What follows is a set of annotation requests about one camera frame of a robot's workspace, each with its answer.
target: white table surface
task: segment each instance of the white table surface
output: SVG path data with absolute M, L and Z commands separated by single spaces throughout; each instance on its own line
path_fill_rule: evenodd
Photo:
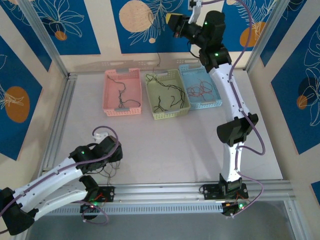
M 258 156 L 243 150 L 241 172 L 259 180 L 282 179 L 255 94 L 247 72 L 236 69 L 239 90 L 251 113 L 257 113 L 259 130 L 266 154 Z M 69 156 L 76 147 L 94 142 L 92 130 L 101 125 L 112 127 L 122 144 L 123 159 L 112 184 L 156 184 L 218 181 L 223 165 L 223 144 L 216 128 L 224 124 L 222 107 L 190 111 L 186 116 L 154 120 L 142 81 L 142 114 L 107 117 L 102 110 L 104 74 L 82 74 L 76 81 L 55 165 Z M 245 142 L 261 150 L 252 131 Z M 98 184 L 107 179 L 92 175 Z

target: pink basket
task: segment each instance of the pink basket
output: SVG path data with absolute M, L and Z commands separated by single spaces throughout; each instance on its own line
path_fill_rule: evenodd
M 102 108 L 107 116 L 141 114 L 142 90 L 139 68 L 107 70 Z

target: light blue basket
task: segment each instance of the light blue basket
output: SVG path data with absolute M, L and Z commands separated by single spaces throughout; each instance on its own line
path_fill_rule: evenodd
M 185 93 L 191 104 L 190 110 L 213 108 L 222 105 L 218 89 L 204 66 L 199 63 L 183 64 L 179 66 L 179 70 L 185 86 Z M 201 96 L 190 96 L 188 92 L 192 91 L 191 88 L 195 91 L 200 91 L 201 82 L 202 89 L 205 88 L 208 92 L 210 90 L 210 93 L 203 93 Z

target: plastic basket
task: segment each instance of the plastic basket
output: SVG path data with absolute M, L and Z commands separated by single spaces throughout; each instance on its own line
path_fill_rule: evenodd
M 190 101 L 190 110 L 222 105 L 218 89 L 204 66 L 199 63 L 183 64 L 179 70 Z
M 107 70 L 102 108 L 107 116 L 141 114 L 142 91 L 138 68 Z
M 159 81 L 159 83 L 162 83 L 166 86 L 175 85 L 179 87 L 184 92 L 183 105 L 182 101 L 179 101 L 182 99 L 182 97 L 178 89 L 162 86 L 161 84 L 156 82 L 152 76 L 154 76 Z M 186 90 L 179 70 L 171 69 L 157 74 L 148 73 L 145 75 L 145 81 L 146 92 L 148 95 L 154 120 L 167 119 L 188 114 L 190 109 L 190 102 L 187 95 L 185 94 Z

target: robotic arm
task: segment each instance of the robotic arm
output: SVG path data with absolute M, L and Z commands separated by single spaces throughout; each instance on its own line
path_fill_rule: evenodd
M 9 233 L 22 233 L 45 214 L 66 204 L 94 200 L 100 188 L 91 176 L 85 174 L 107 163 L 120 161 L 123 157 L 121 144 L 110 157 L 78 163 L 107 156 L 116 147 L 116 141 L 113 136 L 107 136 L 99 144 L 78 146 L 60 165 L 36 180 L 14 191 L 8 187 L 0 191 L 0 212 L 4 211 L 2 217 Z
M 191 44 L 200 47 L 199 59 L 215 83 L 223 102 L 227 123 L 217 127 L 217 135 L 224 143 L 223 168 L 218 184 L 203 186 L 205 199 L 236 199 L 240 194 L 247 199 L 248 191 L 239 175 L 242 146 L 253 126 L 258 123 L 257 114 L 251 114 L 239 92 L 232 73 L 232 61 L 228 50 L 222 44 L 226 28 L 225 15 L 209 11 L 203 26 L 196 24 L 200 15 L 202 0 L 191 0 L 192 15 L 168 14 L 166 22 L 175 38 L 185 37 Z

